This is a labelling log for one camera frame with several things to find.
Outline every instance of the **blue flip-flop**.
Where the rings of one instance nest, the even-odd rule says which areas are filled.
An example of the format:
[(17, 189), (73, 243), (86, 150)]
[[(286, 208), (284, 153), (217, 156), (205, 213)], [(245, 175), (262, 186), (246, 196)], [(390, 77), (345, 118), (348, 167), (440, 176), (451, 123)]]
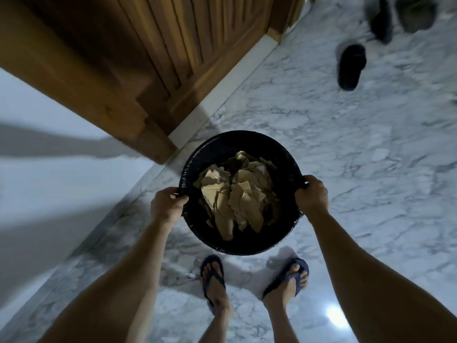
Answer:
[(208, 298), (206, 295), (206, 292), (208, 291), (209, 288), (209, 282), (211, 281), (211, 278), (214, 277), (222, 286), (225, 288), (225, 281), (224, 281), (224, 267), (222, 265), (222, 261), (220, 257), (217, 255), (210, 255), (208, 256), (203, 262), (202, 265), (200, 266), (200, 277), (203, 277), (203, 268), (210, 264), (212, 265), (213, 262), (217, 262), (219, 264), (219, 268), (221, 269), (221, 274), (222, 277), (218, 275), (216, 270), (211, 266), (211, 269), (209, 270), (209, 273), (206, 276), (206, 281), (203, 283), (203, 294), (205, 295), (206, 299), (208, 300), (209, 303), (209, 308), (211, 309), (211, 312), (216, 315), (216, 307), (214, 306), (214, 303)]
[[(286, 276), (287, 272), (289, 272), (290, 270), (290, 267), (292, 265), (294, 265), (295, 263), (299, 264), (300, 265), (300, 269), (288, 276)], [(308, 267), (308, 264), (305, 262), (305, 260), (303, 259), (300, 259), (299, 257), (295, 257), (293, 259), (291, 259), (282, 269), (281, 272), (279, 272), (279, 274), (276, 276), (275, 280), (273, 280), (271, 282), (271, 284), (265, 289), (265, 291), (263, 292), (263, 296), (262, 296), (262, 299), (265, 298), (265, 296), (267, 294), (269, 294), (271, 291), (273, 291), (274, 289), (278, 288), (279, 285), (281, 285), (285, 280), (289, 280), (289, 279), (292, 279), (292, 278), (295, 278), (295, 284), (296, 284), (296, 287), (297, 289), (295, 290), (295, 296), (298, 295), (298, 293), (302, 290), (302, 287), (301, 287), (301, 278), (300, 278), (300, 273), (303, 272), (303, 271), (306, 271), (307, 274), (309, 274), (309, 267)]]

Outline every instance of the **dark shoe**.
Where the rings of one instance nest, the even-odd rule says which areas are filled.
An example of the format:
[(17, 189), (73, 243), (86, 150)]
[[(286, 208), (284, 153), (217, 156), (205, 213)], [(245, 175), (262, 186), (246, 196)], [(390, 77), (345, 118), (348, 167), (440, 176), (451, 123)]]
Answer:
[(437, 4), (434, 0), (397, 0), (398, 19), (406, 32), (431, 28), (437, 18)]
[(367, 64), (365, 48), (361, 44), (353, 44), (345, 49), (341, 55), (338, 68), (338, 84), (346, 90), (352, 91), (359, 83), (360, 73)]
[(379, 13), (370, 21), (370, 28), (382, 43), (388, 44), (392, 40), (392, 13), (388, 0), (379, 0)]

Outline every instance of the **white wall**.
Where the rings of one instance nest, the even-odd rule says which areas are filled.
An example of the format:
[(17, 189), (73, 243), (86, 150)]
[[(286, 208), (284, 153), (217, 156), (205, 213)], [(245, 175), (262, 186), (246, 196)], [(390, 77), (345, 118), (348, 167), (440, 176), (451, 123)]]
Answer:
[(0, 69), (0, 329), (152, 165)]

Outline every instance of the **wooden door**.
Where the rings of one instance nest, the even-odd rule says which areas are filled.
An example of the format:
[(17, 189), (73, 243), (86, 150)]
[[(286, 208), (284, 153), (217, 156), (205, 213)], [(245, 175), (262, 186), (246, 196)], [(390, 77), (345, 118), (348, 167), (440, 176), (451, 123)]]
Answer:
[(136, 99), (165, 134), (266, 33), (273, 2), (21, 1), (100, 74)]

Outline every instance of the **gray marble vein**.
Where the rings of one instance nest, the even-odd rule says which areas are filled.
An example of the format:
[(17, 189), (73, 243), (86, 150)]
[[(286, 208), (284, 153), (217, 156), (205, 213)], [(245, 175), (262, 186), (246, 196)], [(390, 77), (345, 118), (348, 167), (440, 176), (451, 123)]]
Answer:
[[(391, 44), (373, 40), (363, 0), (319, 0), (115, 225), (54, 283), (9, 342), (34, 342), (88, 284), (118, 261), (149, 221), (154, 193), (178, 183), (187, 157), (219, 132), (247, 129), (282, 143), (303, 173), (328, 187), (330, 211), (369, 253), (457, 314), (457, 2), (447, 0), (429, 31)], [(337, 47), (358, 39), (368, 64), (357, 89), (336, 81)], [(197, 342), (212, 315), (197, 275), (212, 251), (186, 227), (167, 242), (149, 342)], [(288, 307), (301, 342), (356, 342), (338, 316), (309, 223), (252, 257), (222, 255), (236, 315), (228, 343), (272, 342), (263, 289), (296, 253), (310, 266), (309, 286)]]

